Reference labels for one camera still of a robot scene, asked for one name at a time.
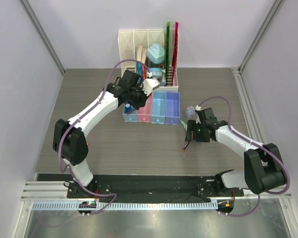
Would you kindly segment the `light blue drawer bin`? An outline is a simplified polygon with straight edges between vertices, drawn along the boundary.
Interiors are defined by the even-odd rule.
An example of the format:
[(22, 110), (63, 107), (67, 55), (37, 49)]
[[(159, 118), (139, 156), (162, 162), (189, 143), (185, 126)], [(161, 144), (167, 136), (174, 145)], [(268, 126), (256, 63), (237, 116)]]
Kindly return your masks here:
[(154, 91), (152, 95), (151, 122), (164, 124), (166, 117), (166, 93)]

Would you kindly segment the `white desktop file organizer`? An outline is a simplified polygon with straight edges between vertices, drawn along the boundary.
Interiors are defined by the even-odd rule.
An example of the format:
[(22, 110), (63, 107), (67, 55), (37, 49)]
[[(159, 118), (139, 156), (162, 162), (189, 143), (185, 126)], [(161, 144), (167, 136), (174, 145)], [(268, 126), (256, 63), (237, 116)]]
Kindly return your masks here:
[(149, 69), (161, 71), (158, 91), (177, 92), (178, 31), (175, 29), (120, 30), (118, 47), (121, 72), (130, 70), (144, 76), (144, 67), (133, 60), (144, 62)]

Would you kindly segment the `pink plastic drawer bin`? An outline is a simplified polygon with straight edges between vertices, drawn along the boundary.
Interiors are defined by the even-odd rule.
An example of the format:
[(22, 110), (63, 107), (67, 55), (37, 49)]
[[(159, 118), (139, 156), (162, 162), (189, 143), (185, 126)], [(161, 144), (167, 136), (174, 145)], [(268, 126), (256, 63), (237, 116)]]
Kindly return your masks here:
[(138, 122), (151, 123), (151, 112), (152, 112), (152, 94), (146, 100), (144, 107), (139, 108), (137, 111)]

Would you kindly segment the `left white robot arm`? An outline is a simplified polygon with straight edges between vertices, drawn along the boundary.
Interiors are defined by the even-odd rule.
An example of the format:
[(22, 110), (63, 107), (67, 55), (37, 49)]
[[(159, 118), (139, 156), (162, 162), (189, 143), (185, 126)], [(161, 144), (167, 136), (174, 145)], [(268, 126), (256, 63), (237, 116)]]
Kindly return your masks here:
[(68, 120), (59, 119), (55, 124), (53, 150), (57, 152), (59, 161), (69, 166), (74, 180), (79, 184), (79, 193), (86, 198), (92, 197), (96, 191), (86, 160), (86, 138), (104, 117), (122, 104), (128, 103), (136, 110), (145, 106), (159, 82), (155, 78), (139, 82), (139, 78), (137, 73), (126, 70), (117, 82), (108, 83), (84, 110)]

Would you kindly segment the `purple plastic drawer bin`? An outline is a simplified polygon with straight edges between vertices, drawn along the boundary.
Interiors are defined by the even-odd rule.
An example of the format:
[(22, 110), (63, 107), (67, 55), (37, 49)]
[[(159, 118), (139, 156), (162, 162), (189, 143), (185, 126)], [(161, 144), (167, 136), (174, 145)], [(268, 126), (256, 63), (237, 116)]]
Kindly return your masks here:
[(180, 103), (178, 92), (166, 92), (165, 124), (179, 124)]

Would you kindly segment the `red pen refill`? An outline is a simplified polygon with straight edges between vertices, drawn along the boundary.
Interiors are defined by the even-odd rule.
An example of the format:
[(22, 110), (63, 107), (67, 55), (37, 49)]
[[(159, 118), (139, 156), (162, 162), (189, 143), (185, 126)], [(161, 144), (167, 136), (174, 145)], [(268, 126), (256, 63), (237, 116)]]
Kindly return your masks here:
[(130, 108), (126, 111), (126, 115), (137, 115), (138, 110), (136, 108)]
[(186, 148), (188, 147), (188, 145), (190, 144), (190, 141), (186, 142), (186, 144), (184, 145), (182, 152), (185, 152)]

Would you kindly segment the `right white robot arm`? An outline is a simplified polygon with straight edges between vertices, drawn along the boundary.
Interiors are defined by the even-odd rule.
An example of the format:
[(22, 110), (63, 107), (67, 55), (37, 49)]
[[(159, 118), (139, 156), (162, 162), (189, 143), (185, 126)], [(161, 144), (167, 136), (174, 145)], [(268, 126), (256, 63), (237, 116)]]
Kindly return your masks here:
[(254, 194), (271, 192), (274, 188), (287, 185), (288, 178), (283, 169), (278, 147), (262, 144), (235, 130), (227, 121), (219, 121), (211, 108), (192, 108), (197, 118), (189, 117), (186, 129), (186, 143), (211, 141), (225, 145), (243, 159), (242, 171), (228, 170), (216, 174), (214, 189), (225, 196), (233, 188), (246, 188)]

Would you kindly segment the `blue plastic drawer bin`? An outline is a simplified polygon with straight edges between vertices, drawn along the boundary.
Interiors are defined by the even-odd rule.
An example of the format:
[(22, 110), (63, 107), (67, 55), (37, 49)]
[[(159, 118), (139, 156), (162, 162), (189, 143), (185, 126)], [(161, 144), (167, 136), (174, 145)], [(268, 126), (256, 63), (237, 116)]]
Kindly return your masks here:
[(138, 114), (137, 115), (126, 115), (124, 113), (124, 109), (123, 109), (122, 115), (123, 115), (125, 122), (138, 122)]

